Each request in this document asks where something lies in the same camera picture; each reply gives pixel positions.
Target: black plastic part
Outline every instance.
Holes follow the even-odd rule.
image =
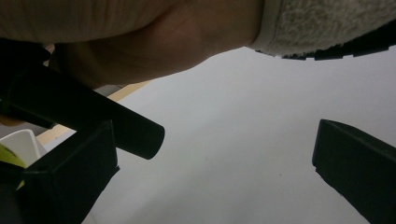
[[[317,172],[370,223],[396,224],[396,148],[359,129],[322,120]]]
[[[305,60],[314,58],[316,61],[342,59],[344,56],[362,55],[377,53],[388,50],[396,45],[396,21],[391,21],[382,27],[358,38],[355,38],[343,45],[334,46],[325,50],[317,50],[305,55],[284,56],[284,59]]]
[[[0,161],[0,184],[13,185],[15,189],[21,183],[22,170],[20,166]]]
[[[21,57],[15,52],[4,56],[12,45],[21,49]],[[36,44],[0,39],[0,99],[6,110],[12,105],[37,122],[48,120],[76,131],[111,119],[117,147],[148,160],[156,155],[163,143],[163,126],[42,65],[45,52],[41,51],[45,50]]]
[[[14,119],[20,119],[46,129],[51,129],[55,125],[55,123],[52,121],[32,115],[31,113],[20,110],[12,105],[4,104],[5,102],[0,102],[0,112],[2,115],[6,115]]]
[[[24,223],[80,224],[118,170],[110,121],[78,131],[23,171]]]
[[[13,184],[0,184],[0,223],[23,223],[18,196],[15,190],[15,185]]]

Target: hand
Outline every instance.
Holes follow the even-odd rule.
[[[0,0],[0,36],[57,43],[63,73],[96,88],[174,74],[251,43],[263,0]]]

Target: white surface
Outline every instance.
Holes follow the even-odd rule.
[[[396,146],[396,50],[325,62],[239,49],[121,101],[166,129],[151,161],[119,150],[98,224],[366,224],[311,163],[320,119]]]
[[[30,166],[47,153],[35,139],[32,130],[24,129],[11,133],[1,138],[0,143],[17,154],[26,166]]]

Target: gray sleeve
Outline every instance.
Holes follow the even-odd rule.
[[[328,49],[396,19],[396,0],[265,0],[262,28],[249,45],[269,55]]]

